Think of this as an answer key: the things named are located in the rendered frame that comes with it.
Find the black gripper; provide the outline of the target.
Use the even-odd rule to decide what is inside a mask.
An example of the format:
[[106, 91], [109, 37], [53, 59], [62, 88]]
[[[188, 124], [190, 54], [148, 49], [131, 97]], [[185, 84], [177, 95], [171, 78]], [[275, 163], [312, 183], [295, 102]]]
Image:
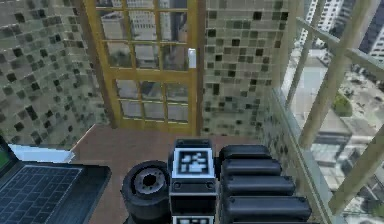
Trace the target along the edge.
[[135, 165], [120, 190], [128, 217], [123, 224], [170, 224], [169, 173], [164, 161]]

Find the black laptop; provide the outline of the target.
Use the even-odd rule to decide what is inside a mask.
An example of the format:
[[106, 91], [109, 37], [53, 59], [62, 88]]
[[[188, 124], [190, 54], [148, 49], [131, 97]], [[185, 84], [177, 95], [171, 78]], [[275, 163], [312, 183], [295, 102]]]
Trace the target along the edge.
[[0, 224], [88, 224], [107, 166], [26, 162], [0, 136]]

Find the white flat table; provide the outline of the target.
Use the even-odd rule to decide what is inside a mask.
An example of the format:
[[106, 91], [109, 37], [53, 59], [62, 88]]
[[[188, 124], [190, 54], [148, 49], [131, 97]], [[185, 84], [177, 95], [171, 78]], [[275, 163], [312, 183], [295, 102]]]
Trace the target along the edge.
[[71, 151], [10, 144], [9, 147], [22, 161], [70, 163], [75, 157]]

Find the yellow glazed room door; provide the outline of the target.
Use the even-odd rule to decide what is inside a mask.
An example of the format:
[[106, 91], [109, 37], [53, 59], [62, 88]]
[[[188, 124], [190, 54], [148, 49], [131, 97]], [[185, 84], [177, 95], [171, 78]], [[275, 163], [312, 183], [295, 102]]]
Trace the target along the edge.
[[[198, 133], [199, 0], [84, 0], [112, 122]], [[188, 49], [197, 67], [188, 64]]]

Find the large window with beige frame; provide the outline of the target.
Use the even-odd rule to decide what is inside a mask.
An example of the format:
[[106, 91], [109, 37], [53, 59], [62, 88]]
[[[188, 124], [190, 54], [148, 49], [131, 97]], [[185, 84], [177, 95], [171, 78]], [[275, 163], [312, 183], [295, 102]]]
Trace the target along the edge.
[[384, 0], [287, 0], [272, 149], [317, 224], [384, 224], [384, 64], [361, 50]]

